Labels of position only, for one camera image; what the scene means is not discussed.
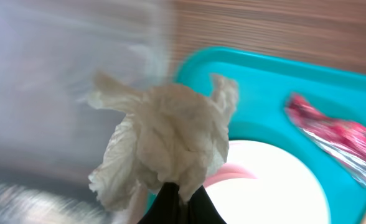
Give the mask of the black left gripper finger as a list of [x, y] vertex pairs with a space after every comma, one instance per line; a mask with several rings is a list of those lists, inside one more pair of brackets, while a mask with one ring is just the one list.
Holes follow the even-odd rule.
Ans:
[[177, 184], [165, 183], [138, 224], [226, 224], [203, 186], [187, 203], [178, 191]]

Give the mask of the pink bowl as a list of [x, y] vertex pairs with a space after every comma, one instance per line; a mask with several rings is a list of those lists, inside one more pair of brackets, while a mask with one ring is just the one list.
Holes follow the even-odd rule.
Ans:
[[207, 188], [229, 179], [257, 179], [257, 177], [242, 166], [226, 163], [215, 174], [207, 177], [203, 186]]

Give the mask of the white napkin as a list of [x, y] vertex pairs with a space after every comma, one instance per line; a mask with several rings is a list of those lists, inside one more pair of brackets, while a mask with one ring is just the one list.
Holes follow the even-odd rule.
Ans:
[[125, 114], [88, 177], [105, 209], [127, 209], [140, 187], [158, 192], [167, 182], [188, 202], [226, 163], [238, 83], [221, 75], [212, 81], [212, 94], [204, 96], [176, 83], [135, 90], [103, 72], [94, 76], [88, 104]]

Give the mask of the red foil wrapper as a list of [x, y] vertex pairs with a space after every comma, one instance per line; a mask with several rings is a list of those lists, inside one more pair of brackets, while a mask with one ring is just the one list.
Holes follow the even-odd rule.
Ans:
[[290, 121], [312, 142], [337, 160], [366, 186], [366, 127], [322, 114], [301, 95], [290, 96], [285, 107]]

